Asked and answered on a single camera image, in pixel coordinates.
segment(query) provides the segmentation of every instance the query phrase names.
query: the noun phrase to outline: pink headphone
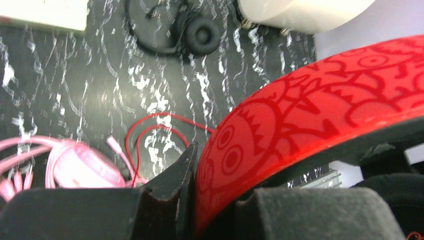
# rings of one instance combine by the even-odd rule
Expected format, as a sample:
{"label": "pink headphone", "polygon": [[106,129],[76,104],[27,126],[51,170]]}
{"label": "pink headphone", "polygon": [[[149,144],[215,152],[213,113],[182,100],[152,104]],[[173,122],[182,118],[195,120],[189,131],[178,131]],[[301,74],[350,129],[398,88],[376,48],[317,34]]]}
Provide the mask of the pink headphone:
{"label": "pink headphone", "polygon": [[[131,187],[133,179],[145,184],[146,179],[137,177],[135,171],[124,154],[117,140],[110,136],[106,142],[120,155],[129,169],[131,180],[125,182],[119,169],[105,155],[90,148],[84,142],[72,139],[56,139],[46,136],[32,136],[29,139],[12,137],[0,141],[0,151],[17,144],[37,144],[28,152],[14,154],[0,160],[0,176],[14,166],[50,151],[45,171],[45,187],[56,188],[56,183],[62,188],[124,188]],[[9,179],[0,181],[0,196],[7,202],[22,190],[29,189],[33,181],[30,169],[25,174],[25,180],[19,171]]]}

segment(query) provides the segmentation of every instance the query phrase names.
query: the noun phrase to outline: black foam ear pad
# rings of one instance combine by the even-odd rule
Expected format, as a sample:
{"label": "black foam ear pad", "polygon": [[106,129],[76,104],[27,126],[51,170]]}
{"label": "black foam ear pad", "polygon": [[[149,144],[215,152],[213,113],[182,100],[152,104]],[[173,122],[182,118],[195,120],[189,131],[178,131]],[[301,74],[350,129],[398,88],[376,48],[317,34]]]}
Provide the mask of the black foam ear pad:
{"label": "black foam ear pad", "polygon": [[353,186],[376,191],[390,206],[409,240],[424,237],[424,176],[396,173],[378,175]]}
{"label": "black foam ear pad", "polygon": [[221,34],[211,18],[196,16],[191,19],[184,31],[187,50],[194,55],[213,53],[220,45]]}
{"label": "black foam ear pad", "polygon": [[176,41],[180,40],[181,35],[183,34],[184,25],[189,21],[189,12],[183,11],[178,13],[173,22],[172,34]]}

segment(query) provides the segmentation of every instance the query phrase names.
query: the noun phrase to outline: red cable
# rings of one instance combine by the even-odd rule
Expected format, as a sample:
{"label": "red cable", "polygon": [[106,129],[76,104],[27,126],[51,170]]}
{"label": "red cable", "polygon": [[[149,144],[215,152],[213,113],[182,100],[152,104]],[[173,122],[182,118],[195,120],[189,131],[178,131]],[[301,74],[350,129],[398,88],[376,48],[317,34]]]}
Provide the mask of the red cable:
{"label": "red cable", "polygon": [[149,127],[148,127],[148,128],[146,128],[144,131],[142,131],[142,132],[140,133],[140,135],[137,137],[137,140],[136,140],[136,143],[135,143],[136,153],[137,153],[137,167],[134,167],[133,160],[131,159],[131,155],[130,155],[130,150],[129,150],[129,148],[128,148],[128,138],[130,137],[131,132],[134,130],[134,128],[135,128],[136,126],[138,126],[139,124],[141,124],[143,121],[145,121],[145,120],[147,120],[147,119],[151,119],[151,118],[156,117],[156,116],[171,116],[172,118],[178,119],[178,120],[180,120],[181,122],[184,122],[184,123],[187,123],[187,124],[193,125],[193,126],[195,126],[195,127],[197,127],[197,128],[200,128],[200,129],[204,129],[204,130],[208,131],[210,134],[211,134],[211,133],[212,133],[212,131],[213,131],[211,128],[209,128],[209,127],[207,127],[207,126],[205,126],[205,125],[202,125],[202,124],[196,123],[196,122],[194,122],[194,121],[192,121],[192,120],[189,120],[189,119],[187,119],[187,118],[185,118],[185,117],[178,116],[178,115],[175,115],[175,114],[173,114],[173,113],[168,113],[168,112],[158,112],[158,113],[152,113],[152,114],[147,115],[147,116],[143,117],[142,119],[138,120],[136,123],[134,123],[134,125],[132,125],[132,126],[129,128],[128,133],[127,133],[127,134],[126,134],[126,136],[125,136],[125,143],[124,143],[124,144],[125,144],[125,151],[126,151],[126,154],[128,155],[129,162],[131,163],[131,166],[132,166],[133,170],[135,171],[135,177],[134,177],[134,179],[132,180],[132,185],[131,185],[132,187],[134,187],[134,185],[135,185],[135,183],[136,183],[136,177],[139,177],[139,167],[140,167],[140,151],[139,151],[139,144],[140,144],[140,139],[141,139],[141,138],[142,138],[142,136],[143,136],[144,134],[146,134],[148,131],[151,131],[151,130],[153,130],[153,129],[166,129],[166,130],[170,130],[172,133],[176,134],[176,135],[177,135],[177,136],[178,136],[178,137],[182,140],[182,142],[184,143],[184,145],[185,145],[185,147],[186,147],[186,148],[189,146],[189,141],[187,141],[186,137],[184,137],[184,135],[183,135],[180,131],[178,131],[178,130],[176,130],[176,129],[174,129],[174,128],[171,128],[171,127],[165,126],[165,125],[163,125],[163,124],[156,124],[156,125],[153,125],[153,126],[149,126]]}

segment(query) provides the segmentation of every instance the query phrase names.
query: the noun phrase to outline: marble countertop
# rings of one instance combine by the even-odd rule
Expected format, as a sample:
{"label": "marble countertop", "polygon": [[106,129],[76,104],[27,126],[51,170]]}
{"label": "marble countertop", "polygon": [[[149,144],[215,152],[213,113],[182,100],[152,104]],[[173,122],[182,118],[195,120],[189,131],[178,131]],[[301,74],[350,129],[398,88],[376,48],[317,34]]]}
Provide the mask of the marble countertop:
{"label": "marble countertop", "polygon": [[[279,36],[277,29],[263,26],[241,29],[232,0],[201,3],[205,14],[223,26],[221,43],[210,55],[187,59],[140,49],[126,28],[123,0],[91,0],[84,37],[0,26],[1,139],[45,135],[84,141],[125,172],[121,159],[106,144],[109,135],[123,146],[129,127],[157,112],[172,112],[215,128],[247,96],[315,60],[312,36],[296,32]],[[189,141],[199,142],[200,149],[208,139],[202,129],[156,117],[135,129],[132,146],[143,129],[157,123],[180,130]],[[139,172],[148,179],[184,150],[183,143],[166,130],[150,132],[140,145]],[[19,145],[1,156],[28,148]],[[33,185],[44,185],[46,158],[32,161],[35,174],[41,176]],[[320,171],[300,179],[315,178]]]}

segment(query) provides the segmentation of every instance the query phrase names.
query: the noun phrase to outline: white plastic object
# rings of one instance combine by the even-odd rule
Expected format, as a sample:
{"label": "white plastic object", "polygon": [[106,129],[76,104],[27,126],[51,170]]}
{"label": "white plastic object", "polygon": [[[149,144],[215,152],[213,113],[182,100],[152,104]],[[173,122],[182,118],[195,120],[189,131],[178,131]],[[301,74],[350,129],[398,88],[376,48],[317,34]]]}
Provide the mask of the white plastic object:
{"label": "white plastic object", "polygon": [[256,24],[307,34],[337,28],[375,0],[238,0],[241,14]]}
{"label": "white plastic object", "polygon": [[405,156],[409,164],[417,164],[424,161],[424,143],[405,150]]}
{"label": "white plastic object", "polygon": [[0,24],[84,34],[88,0],[0,0]]}

